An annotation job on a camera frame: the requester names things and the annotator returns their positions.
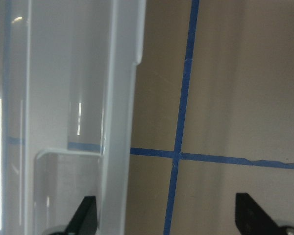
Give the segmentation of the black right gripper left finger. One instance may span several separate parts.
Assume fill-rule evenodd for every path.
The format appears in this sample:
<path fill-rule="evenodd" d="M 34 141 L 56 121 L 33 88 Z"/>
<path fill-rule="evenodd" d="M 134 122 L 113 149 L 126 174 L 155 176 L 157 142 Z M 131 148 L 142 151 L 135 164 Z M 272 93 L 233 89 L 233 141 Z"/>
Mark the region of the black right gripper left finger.
<path fill-rule="evenodd" d="M 98 228 L 95 196 L 85 196 L 64 230 L 65 235 L 95 235 Z"/>

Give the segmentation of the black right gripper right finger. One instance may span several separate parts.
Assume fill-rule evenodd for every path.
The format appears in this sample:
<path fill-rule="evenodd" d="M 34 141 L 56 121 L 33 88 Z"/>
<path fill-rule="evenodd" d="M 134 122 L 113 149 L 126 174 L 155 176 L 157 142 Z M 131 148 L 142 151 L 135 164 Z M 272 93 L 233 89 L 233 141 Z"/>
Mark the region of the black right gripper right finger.
<path fill-rule="evenodd" d="M 248 193 L 236 193 L 235 224 L 242 235 L 283 235 L 280 227 Z"/>

